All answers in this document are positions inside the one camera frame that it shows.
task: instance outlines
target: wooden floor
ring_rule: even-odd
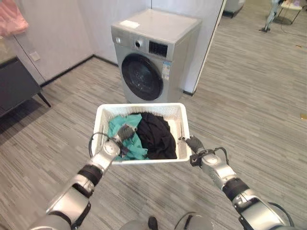
[[[247,0],[222,18],[198,89],[180,102],[190,133],[225,147],[237,174],[263,198],[282,205],[307,229],[306,38],[273,24],[258,32],[270,1]],[[284,26],[307,34],[307,14]],[[91,59],[0,119],[0,222],[25,230],[88,159],[101,104],[124,103],[118,68]],[[215,229],[242,229],[230,201],[189,163],[112,166],[92,199],[82,230],[118,230],[132,219],[158,218],[171,230],[187,211],[212,217]]]

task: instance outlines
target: washing machine door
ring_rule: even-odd
[[[139,98],[152,101],[162,93],[161,75],[148,58],[140,54],[129,54],[123,60],[121,70],[126,85]]]

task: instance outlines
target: front-load washing machine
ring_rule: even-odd
[[[112,24],[112,39],[129,102],[179,100],[200,24],[200,19],[151,9]]]

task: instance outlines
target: white plastic basket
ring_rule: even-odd
[[[181,103],[147,103],[147,104],[103,104],[98,107],[94,133],[108,132],[108,123],[115,116],[127,116],[131,113],[149,112],[154,115],[163,116],[168,122],[170,131],[176,141],[177,159],[166,160],[131,160],[131,161],[113,161],[114,165],[121,164],[148,164],[148,163],[163,163],[163,162],[179,162],[188,161],[191,155],[191,149],[179,137],[184,136],[189,138],[189,126],[186,108]],[[95,135],[92,141],[93,155],[98,153],[102,147],[102,143],[106,137]]]

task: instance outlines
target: teal clothing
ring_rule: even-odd
[[[116,116],[109,122],[109,130],[107,132],[109,137],[113,137],[117,134],[118,130],[124,125],[128,124],[136,128],[141,121],[142,116],[128,115],[125,117]],[[146,160],[147,149],[142,148],[142,143],[139,136],[135,133],[132,138],[123,141],[123,145],[129,149],[127,155],[123,158],[120,156],[116,157],[116,161],[128,161],[128,160]]]

